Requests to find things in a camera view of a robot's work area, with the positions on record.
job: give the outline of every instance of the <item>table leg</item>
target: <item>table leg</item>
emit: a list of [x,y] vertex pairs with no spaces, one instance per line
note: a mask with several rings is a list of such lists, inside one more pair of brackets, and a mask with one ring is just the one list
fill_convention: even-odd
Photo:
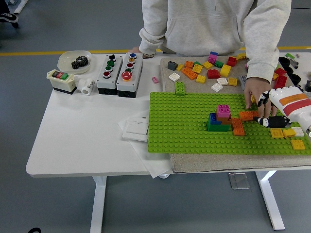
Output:
[[264,201],[270,216],[272,227],[274,230],[285,230],[281,214],[278,210],[276,199],[273,195],[269,178],[276,171],[256,171],[257,179],[261,188]]
[[106,176],[93,176],[96,183],[90,233],[102,233]]
[[21,0],[20,4],[18,5],[16,10],[14,11],[14,14],[19,14],[27,2],[28,2],[28,0]]

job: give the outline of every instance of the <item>yellow floor line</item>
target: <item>yellow floor line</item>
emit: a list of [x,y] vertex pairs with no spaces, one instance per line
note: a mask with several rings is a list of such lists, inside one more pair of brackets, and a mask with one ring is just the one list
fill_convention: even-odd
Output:
[[[311,46],[283,46],[279,50],[311,50]],[[33,55],[60,55],[66,51],[39,51],[39,52],[0,52],[0,56],[33,56]],[[89,50],[92,54],[97,53],[127,53],[128,50]]]

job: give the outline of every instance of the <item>gray hoodie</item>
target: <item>gray hoodie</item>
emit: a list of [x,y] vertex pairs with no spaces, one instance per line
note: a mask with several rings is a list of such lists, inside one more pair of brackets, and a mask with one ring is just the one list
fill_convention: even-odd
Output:
[[245,44],[247,77],[271,82],[290,11],[291,0],[142,0],[139,50],[208,56],[211,51],[235,52]]

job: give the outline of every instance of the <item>hoodie pocket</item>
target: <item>hoodie pocket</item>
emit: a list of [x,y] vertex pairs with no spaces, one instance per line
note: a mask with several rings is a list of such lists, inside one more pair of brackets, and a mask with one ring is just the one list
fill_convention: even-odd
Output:
[[227,54],[243,45],[235,16],[176,17],[167,28],[164,46],[184,55]]

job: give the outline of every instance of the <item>hand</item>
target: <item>hand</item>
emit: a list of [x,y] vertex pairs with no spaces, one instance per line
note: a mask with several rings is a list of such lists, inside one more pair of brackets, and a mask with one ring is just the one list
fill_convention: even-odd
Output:
[[134,47],[134,48],[132,48],[131,50],[128,50],[128,52],[142,53],[142,52],[139,50],[139,47]]
[[[245,97],[245,103],[246,108],[250,108],[252,105],[251,96],[253,95],[256,99],[256,102],[258,104],[258,101],[260,99],[260,96],[263,92],[271,90],[272,87],[269,84],[269,82],[265,79],[258,78],[258,77],[251,77],[246,80],[245,89],[244,89],[244,97]],[[262,105],[258,107],[258,114],[259,117],[262,118],[268,118],[271,111],[271,102],[267,101],[265,105]],[[277,108],[272,108],[272,116],[275,116],[277,112]]]

